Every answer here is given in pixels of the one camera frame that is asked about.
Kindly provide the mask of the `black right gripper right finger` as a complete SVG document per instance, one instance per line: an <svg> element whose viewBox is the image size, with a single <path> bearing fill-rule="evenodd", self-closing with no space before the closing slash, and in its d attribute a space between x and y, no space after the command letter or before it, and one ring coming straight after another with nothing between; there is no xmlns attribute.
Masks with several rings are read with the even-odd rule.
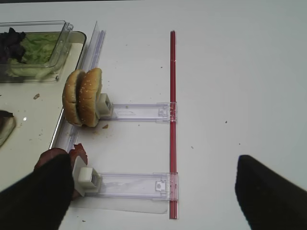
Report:
<svg viewBox="0 0 307 230"><path fill-rule="evenodd" d="M238 158L235 193L252 230L307 228L307 192L249 155Z"/></svg>

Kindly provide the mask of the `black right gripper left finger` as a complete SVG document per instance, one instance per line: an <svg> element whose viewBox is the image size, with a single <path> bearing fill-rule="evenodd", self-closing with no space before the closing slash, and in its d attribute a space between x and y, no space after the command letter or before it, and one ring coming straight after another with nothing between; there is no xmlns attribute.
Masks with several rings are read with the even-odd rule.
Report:
<svg viewBox="0 0 307 230"><path fill-rule="evenodd" d="M71 159L60 154L0 193L0 228L57 230L72 194Z"/></svg>

